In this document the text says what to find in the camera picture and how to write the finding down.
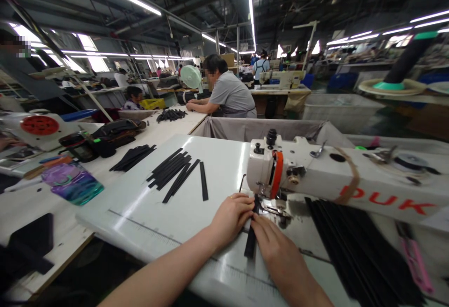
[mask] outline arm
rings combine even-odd
[[[251,222],[270,277],[289,306],[332,307],[296,245],[272,221],[257,214]]]
[[[235,238],[253,208],[254,198],[243,193],[227,197],[208,227],[132,275],[100,307],[170,306],[206,261]]]
[[[220,107],[220,105],[217,104],[211,104],[211,103],[207,103],[206,105],[198,105],[198,104],[194,104],[194,103],[187,103],[186,105],[187,110],[189,111],[197,111],[199,113],[214,113],[215,111],[218,110],[218,108]]]

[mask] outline woman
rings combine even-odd
[[[253,65],[254,84],[260,84],[261,72],[270,71],[270,62],[267,57],[267,52],[262,51],[261,58]]]
[[[200,113],[214,113],[221,106],[223,116],[228,118],[257,118],[253,96],[248,88],[219,55],[208,56],[203,68],[208,81],[214,84],[210,98],[189,100],[187,110]]]
[[[208,259],[228,245],[251,217],[271,279],[290,306],[331,307],[296,245],[269,219],[253,214],[254,197],[235,193],[218,208],[212,223],[181,246],[133,274],[100,307],[170,306]]]
[[[140,103],[143,100],[142,90],[137,86],[129,86],[126,89],[128,100],[123,105],[123,111],[142,111],[145,110]]]

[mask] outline industrial sewing machine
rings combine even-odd
[[[449,231],[447,156],[405,150],[355,150],[283,141],[270,130],[252,140],[247,169],[261,209],[290,219],[288,193],[310,194],[339,204]]]
[[[262,88],[278,88],[279,90],[289,90],[297,88],[305,77],[304,71],[268,71],[261,72],[260,82],[263,84],[270,79],[279,79],[279,84],[265,85]]]
[[[60,147],[58,139],[79,131],[76,123],[65,122],[57,114],[11,113],[0,114],[0,131],[43,151]]]

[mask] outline white fan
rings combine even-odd
[[[188,88],[198,89],[199,93],[203,93],[203,79],[199,70],[194,66],[186,65],[182,67],[181,80]]]

